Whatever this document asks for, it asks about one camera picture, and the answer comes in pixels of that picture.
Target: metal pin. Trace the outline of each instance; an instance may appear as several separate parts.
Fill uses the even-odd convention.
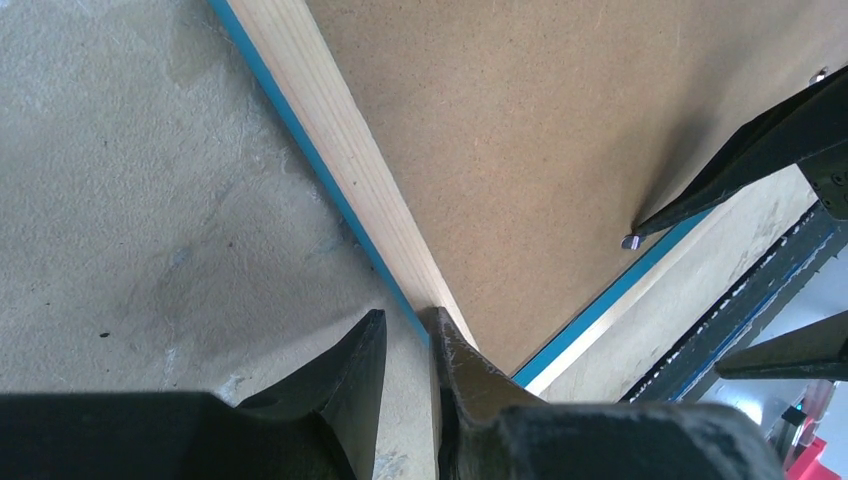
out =
[[[816,83],[821,82],[822,80],[824,80],[824,77],[826,77],[828,73],[830,73],[830,69],[828,69],[827,67],[822,68],[810,78],[810,85],[815,85]]]
[[[643,238],[639,235],[627,235],[621,241],[621,248],[625,250],[638,250],[642,245]]]

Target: blue edge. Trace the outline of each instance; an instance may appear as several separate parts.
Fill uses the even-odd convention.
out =
[[[312,144],[312,141],[303,129],[303,125],[300,124],[289,106],[289,103],[286,101],[286,98],[283,96],[283,93],[277,87],[276,82],[274,82],[274,79],[271,76],[271,72],[268,70],[268,67],[265,66],[265,62],[262,61],[262,58],[259,56],[259,52],[256,51],[256,48],[253,46],[253,42],[250,41],[250,38],[242,28],[241,23],[239,23],[236,15],[233,13],[232,9],[230,9],[229,4],[226,0],[208,1],[217,13],[218,18],[220,18],[221,23],[230,33],[231,40],[241,51],[248,66],[253,71],[253,74],[256,75],[259,84],[262,85],[262,88],[265,90],[265,93],[268,95],[268,98],[271,100],[274,108],[276,108],[277,112],[282,117],[283,122],[285,122],[286,126],[291,131],[291,134],[298,146],[300,146],[301,150],[303,150],[304,155],[315,170],[318,179],[324,184],[324,187],[336,203],[336,206],[338,206],[342,216],[347,221],[351,230],[353,230],[353,233],[356,235],[356,238],[359,240],[362,248],[368,254],[368,258],[371,259],[374,269],[388,284],[392,294],[400,303],[404,314],[411,321],[413,328],[415,328],[421,338],[427,342],[427,333],[418,321],[418,317],[412,309],[412,305],[410,305],[409,301],[407,301],[406,297],[404,297],[400,287],[394,277],[392,277],[388,267],[386,267],[386,263],[383,261],[383,258],[377,252],[377,249],[374,247],[371,239],[368,238],[368,234],[365,232],[365,229],[362,228],[362,224],[356,217],[356,213],[353,211],[353,208],[351,208],[344,195],[342,195],[341,189],[333,179],[333,176],[330,175],[330,171],[327,169],[327,166],[324,164],[324,161],[315,149],[315,145]],[[586,310],[578,315],[574,321],[569,323],[562,332],[560,332],[523,368],[521,368],[518,373],[513,376],[513,380],[522,387],[526,387],[531,380],[550,365],[550,363],[559,356],[560,353],[565,351],[565,349],[568,348],[568,346],[571,345],[577,337],[582,335],[602,313],[612,306],[612,304],[615,303],[616,300],[624,294],[624,292],[632,287],[633,284],[639,281],[639,279],[642,278],[648,270],[653,268],[654,265],[656,265],[669,250],[677,245],[677,243],[680,242],[680,240],[683,239],[683,237],[685,237],[686,234],[688,234],[693,228],[695,228],[695,226],[698,225],[698,223],[700,223],[701,220],[703,220],[708,214],[709,211],[696,215],[680,223],[666,233],[666,235],[663,236],[663,238],[660,239],[660,241],[653,247],[651,247],[651,249],[649,249],[641,259],[624,272],[624,274],[622,274],[621,277],[612,284],[612,286],[604,291],[604,293],[602,293],[591,305],[589,305]]]

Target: concrete floor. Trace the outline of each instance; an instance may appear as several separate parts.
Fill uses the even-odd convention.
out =
[[[425,349],[203,0],[0,0],[0,47],[0,390],[235,403],[385,308],[375,478],[433,478]]]

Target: wooden edge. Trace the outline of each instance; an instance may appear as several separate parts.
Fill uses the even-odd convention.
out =
[[[413,325],[443,306],[477,343],[303,0],[209,0]]]
[[[710,217],[710,213],[711,210],[708,210],[695,215],[667,231],[609,288],[595,298],[571,323],[521,367],[513,376],[513,380],[519,385],[529,387],[532,382],[539,381],[540,376],[545,378],[545,375],[549,374],[551,364],[562,364],[561,357],[566,351],[570,351],[573,355],[572,359],[577,358],[585,351],[585,348],[580,348],[581,346],[591,345],[615,321],[616,309],[626,304],[628,299],[632,299],[636,292],[645,292],[652,281],[658,278],[658,273],[666,265],[663,261],[665,257],[669,254],[673,256],[672,250],[684,240],[692,241],[693,236],[698,235],[699,232],[696,227],[701,226],[703,229],[704,225],[714,221],[716,217]]]
[[[526,388],[551,401],[618,401],[815,201],[795,166],[746,187],[710,212]],[[557,391],[545,392],[555,382]]]

